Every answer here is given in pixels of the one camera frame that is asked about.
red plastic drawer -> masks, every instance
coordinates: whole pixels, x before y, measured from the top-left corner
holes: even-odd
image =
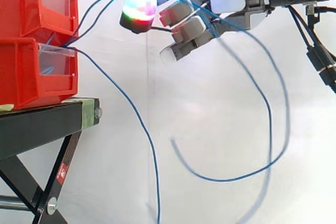
[[[77,52],[32,38],[0,39],[0,106],[52,105],[77,94]]]
[[[31,37],[67,42],[78,27],[78,0],[0,0],[0,38]]]

green tape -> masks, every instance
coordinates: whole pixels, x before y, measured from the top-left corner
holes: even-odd
[[[63,101],[63,103],[82,102],[82,130],[93,126],[95,100],[90,98],[75,98]]]
[[[13,108],[14,108],[14,104],[0,105],[0,112],[11,111]]]

black metal frame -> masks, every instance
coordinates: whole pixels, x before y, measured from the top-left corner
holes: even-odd
[[[94,110],[99,100],[94,100]],[[17,203],[2,209],[34,214],[33,224],[67,224],[58,210],[48,212],[49,201],[58,199],[82,131],[83,102],[0,113],[0,177],[18,198],[0,196]],[[98,116],[93,124],[99,123]],[[35,181],[18,154],[65,137],[44,190]]]

multicolored light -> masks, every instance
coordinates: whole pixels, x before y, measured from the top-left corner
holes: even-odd
[[[143,21],[154,19],[157,0],[126,0],[122,11],[130,18]]]
[[[126,0],[120,25],[136,34],[145,33],[152,27],[157,7],[157,0]]]
[[[157,0],[126,0],[120,25],[134,33],[151,29],[157,8]]]

white wall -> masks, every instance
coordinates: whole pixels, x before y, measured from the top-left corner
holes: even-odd
[[[80,0],[83,12],[94,0]],[[233,177],[266,163],[267,111],[240,67],[212,41],[165,65],[159,56],[169,34],[134,35],[119,26],[123,0],[111,5],[97,27],[76,46],[94,57],[138,106],[155,142],[160,169],[162,223],[234,224],[254,203],[264,175],[229,184],[200,180],[177,160],[170,138],[202,174]],[[336,6],[336,2],[326,3]],[[91,24],[97,12],[88,18]],[[331,51],[335,16],[325,14],[317,34]],[[253,33],[283,73],[292,108],[288,152],[272,170],[270,190],[250,223],[298,224],[333,220],[333,128],[336,97],[323,85],[286,9],[276,10]],[[270,98],[275,150],[284,140],[284,102],[264,52],[244,34],[225,41],[244,58]],[[76,151],[59,209],[69,223],[151,223],[155,178],[148,141],[118,91],[84,57],[80,95],[99,97],[104,116],[86,130]],[[21,156],[43,186],[60,142]],[[0,187],[0,193],[6,188]],[[0,211],[0,223],[29,223],[31,215]]]

